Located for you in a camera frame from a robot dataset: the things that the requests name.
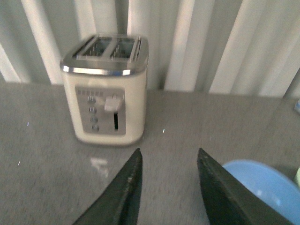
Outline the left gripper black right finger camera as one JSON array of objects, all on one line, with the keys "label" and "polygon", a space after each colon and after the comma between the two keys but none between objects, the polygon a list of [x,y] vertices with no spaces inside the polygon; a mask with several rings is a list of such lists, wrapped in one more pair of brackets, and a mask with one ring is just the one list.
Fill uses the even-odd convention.
[{"label": "left gripper black right finger camera", "polygon": [[202,148],[197,168],[211,225],[291,225],[292,222],[251,193]]}]

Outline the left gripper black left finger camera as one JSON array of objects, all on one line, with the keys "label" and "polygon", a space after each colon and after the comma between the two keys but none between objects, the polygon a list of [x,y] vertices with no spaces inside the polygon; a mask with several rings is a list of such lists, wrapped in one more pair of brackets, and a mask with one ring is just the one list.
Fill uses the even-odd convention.
[{"label": "left gripper black left finger camera", "polygon": [[143,183],[143,157],[137,148],[100,197],[75,225],[136,225]]}]

